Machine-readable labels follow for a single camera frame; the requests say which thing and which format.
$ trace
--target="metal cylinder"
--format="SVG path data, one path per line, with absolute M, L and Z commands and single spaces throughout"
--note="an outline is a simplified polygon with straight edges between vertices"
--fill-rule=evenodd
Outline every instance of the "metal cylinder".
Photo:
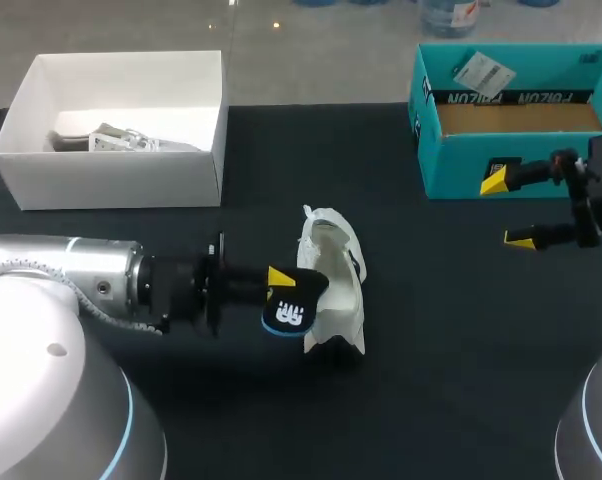
M 62 272 L 101 311 L 129 318 L 137 308 L 143 247 L 136 242 L 44 235 L 0 235 L 0 266 L 43 264 Z M 27 266 L 20 275 L 44 273 Z
M 0 480 L 163 480 L 150 405 L 50 287 L 0 281 Z
M 560 480 L 602 480 L 602 357 L 559 423 L 554 457 Z

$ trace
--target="cardboard box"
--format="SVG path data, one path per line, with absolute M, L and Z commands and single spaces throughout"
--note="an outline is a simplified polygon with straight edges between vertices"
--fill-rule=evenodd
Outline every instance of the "cardboard box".
M 455 81 L 477 52 L 516 73 L 492 99 Z M 428 197 L 482 198 L 481 182 L 504 164 L 564 148 L 587 158 L 588 140 L 602 134 L 602 45 L 420 45 L 408 110 Z M 547 183 L 507 195 L 567 190 Z
M 218 206 L 227 110 L 218 51 L 39 55 L 1 129 L 0 172 L 23 210 Z M 59 153 L 47 139 L 103 122 L 201 152 Z

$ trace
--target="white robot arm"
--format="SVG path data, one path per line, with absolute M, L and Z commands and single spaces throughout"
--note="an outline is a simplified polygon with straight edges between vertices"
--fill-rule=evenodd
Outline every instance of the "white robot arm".
M 296 288 L 279 287 L 273 267 L 227 266 L 222 234 L 190 258 L 147 256 L 136 242 L 0 235 L 0 480 L 163 479 L 156 416 L 79 313 L 163 334 L 205 310 L 216 333 L 224 303 L 247 303 L 265 305 L 268 331 L 302 337 L 327 279 L 282 270 Z M 276 325 L 268 305 L 281 298 L 305 302 L 301 325 Z M 143 308 L 158 323 L 136 321 Z

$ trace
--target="cable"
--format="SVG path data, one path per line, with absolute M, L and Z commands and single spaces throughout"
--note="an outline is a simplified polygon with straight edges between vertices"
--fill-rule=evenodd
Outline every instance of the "cable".
M 97 318 L 98 320 L 101 320 L 102 322 L 127 330 L 136 330 L 153 333 L 155 335 L 163 335 L 163 332 L 147 323 L 120 320 L 118 318 L 111 317 L 107 313 L 103 312 L 92 302 L 92 300 L 90 300 L 86 296 L 85 293 L 81 291 L 79 287 L 77 287 L 74 284 L 74 282 L 72 282 L 72 280 L 70 280 L 60 270 L 57 270 L 37 261 L 21 259 L 6 260 L 5 262 L 0 264 L 0 276 L 5 275 L 6 273 L 10 273 L 13 270 L 34 270 L 37 272 L 45 273 L 46 275 L 50 276 L 52 280 L 66 285 L 67 287 L 70 287 L 74 294 L 77 296 L 77 299 L 79 300 L 79 305 L 81 305 L 93 317 Z

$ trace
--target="paper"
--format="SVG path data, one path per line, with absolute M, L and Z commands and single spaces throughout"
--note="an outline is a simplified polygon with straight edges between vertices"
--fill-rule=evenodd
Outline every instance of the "paper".
M 515 71 L 477 52 L 454 77 L 454 81 L 492 100 L 516 75 Z
M 479 0 L 469 3 L 457 3 L 452 12 L 452 27 L 471 27 L 479 18 Z

